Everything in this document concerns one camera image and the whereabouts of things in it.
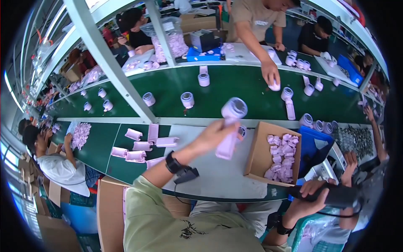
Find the light green t-shirt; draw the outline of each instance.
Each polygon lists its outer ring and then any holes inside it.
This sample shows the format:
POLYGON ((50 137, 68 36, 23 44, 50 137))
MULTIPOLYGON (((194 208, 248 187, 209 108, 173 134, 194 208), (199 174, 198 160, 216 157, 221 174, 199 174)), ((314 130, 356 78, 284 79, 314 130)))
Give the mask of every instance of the light green t-shirt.
POLYGON ((262 246, 238 215, 213 212, 175 219, 162 201, 162 190, 143 176, 126 190, 123 247, 126 252, 285 252, 262 246))

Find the white cutting board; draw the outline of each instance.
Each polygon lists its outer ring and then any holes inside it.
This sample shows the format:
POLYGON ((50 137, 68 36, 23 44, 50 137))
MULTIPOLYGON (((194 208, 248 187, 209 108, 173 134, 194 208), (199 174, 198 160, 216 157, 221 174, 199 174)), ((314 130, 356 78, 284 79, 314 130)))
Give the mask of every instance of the white cutting board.
POLYGON ((127 61, 123 64, 122 70, 125 73, 126 76, 132 76, 136 73, 141 73, 144 72, 145 70, 143 69, 144 67, 144 62, 148 61, 151 59, 151 57, 154 55, 155 50, 151 49, 146 51, 144 54, 136 54, 133 57, 130 57, 127 59, 127 61), (137 64, 133 69, 126 71, 127 66, 132 63, 133 61, 138 60, 140 61, 139 64, 137 64))
MULTIPOLYGON (((253 55, 249 49, 245 46, 243 43, 229 43, 234 46, 234 52, 231 52, 230 50, 225 50, 225 59, 226 60, 233 60, 233 61, 239 61, 239 62, 256 62, 260 64, 260 61, 258 58, 256 58, 255 55, 253 55)), ((265 51, 267 51, 269 48, 273 49, 271 46, 262 46, 265 51)), ((281 60, 276 55, 274 56, 274 59, 272 59, 276 65, 281 66, 281 60)))
POLYGON ((325 70, 326 74, 335 78, 340 79, 341 81, 347 82, 354 87, 358 87, 358 85, 352 82, 341 70, 339 65, 335 65, 334 67, 330 67, 327 61, 324 58, 314 56, 319 65, 325 70))
MULTIPOLYGON (((166 148, 164 156, 172 150, 180 150, 191 143, 205 127, 172 125, 170 137, 178 137, 178 146, 166 148)), ((226 199, 260 199, 267 195, 267 184, 245 177, 245 167, 252 145, 254 130, 247 129, 242 142, 235 146, 231 160, 218 158, 215 150, 197 157, 189 166, 197 168, 200 177, 178 184, 176 192, 203 197, 226 199)), ((163 189, 174 191, 175 183, 170 180, 163 189)))

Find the pile of small metal parts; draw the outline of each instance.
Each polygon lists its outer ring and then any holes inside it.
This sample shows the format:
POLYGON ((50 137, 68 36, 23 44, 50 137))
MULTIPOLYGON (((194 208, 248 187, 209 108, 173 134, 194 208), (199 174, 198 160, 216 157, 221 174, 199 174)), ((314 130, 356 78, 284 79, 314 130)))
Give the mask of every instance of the pile of small metal parts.
POLYGON ((340 70, 347 76, 347 78, 350 78, 349 72, 346 69, 342 68, 341 66, 339 66, 339 67, 340 67, 340 70))
POLYGON ((358 160, 374 153, 372 135, 368 128, 359 129, 350 125, 347 128, 339 127, 333 137, 342 152, 353 150, 358 160))

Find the beige t-shirt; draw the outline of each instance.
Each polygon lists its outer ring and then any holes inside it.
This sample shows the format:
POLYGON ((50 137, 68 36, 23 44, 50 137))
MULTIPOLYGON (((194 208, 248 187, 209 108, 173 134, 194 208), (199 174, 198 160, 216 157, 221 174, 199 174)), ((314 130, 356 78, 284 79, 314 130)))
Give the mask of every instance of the beige t-shirt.
POLYGON ((278 27, 286 25, 285 12, 267 9, 261 0, 236 0, 231 8, 227 42, 242 43, 235 30, 235 23, 239 21, 249 21, 259 42, 264 41, 266 30, 272 24, 278 27))
POLYGON ((212 212, 175 219, 162 201, 162 190, 143 176, 126 190, 125 252, 286 252, 262 245, 240 216, 212 212))

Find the dark hair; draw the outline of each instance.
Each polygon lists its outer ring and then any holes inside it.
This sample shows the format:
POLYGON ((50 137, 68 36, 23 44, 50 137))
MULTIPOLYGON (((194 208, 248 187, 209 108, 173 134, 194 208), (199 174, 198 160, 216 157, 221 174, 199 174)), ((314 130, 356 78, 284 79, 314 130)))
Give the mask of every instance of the dark hair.
POLYGON ((38 139, 38 134, 41 130, 33 125, 28 125, 24 130, 23 144, 25 144, 32 155, 35 155, 35 141, 38 139))
POLYGON ((301 7, 301 1, 300 0, 291 0, 296 7, 301 7))
POLYGON ((319 27, 322 28, 326 34, 332 35, 333 26, 332 26, 332 22, 329 19, 327 19, 324 16, 318 16, 317 22, 318 22, 319 27))
POLYGON ((374 59, 374 56, 368 51, 368 50, 364 50, 364 55, 365 56, 369 56, 369 57, 371 57, 372 59, 374 59))
POLYGON ((139 8, 131 8, 123 13, 122 22, 125 24, 125 27, 130 30, 135 27, 136 23, 140 21, 142 16, 143 14, 139 8))
POLYGON ((80 49, 74 48, 69 54, 69 63, 74 64, 80 58, 80 54, 80 49))
POLYGON ((27 122, 30 122, 30 120, 27 119, 22 119, 19 123, 18 123, 18 133, 20 133, 20 135, 24 135, 24 129, 25 129, 25 124, 27 122))

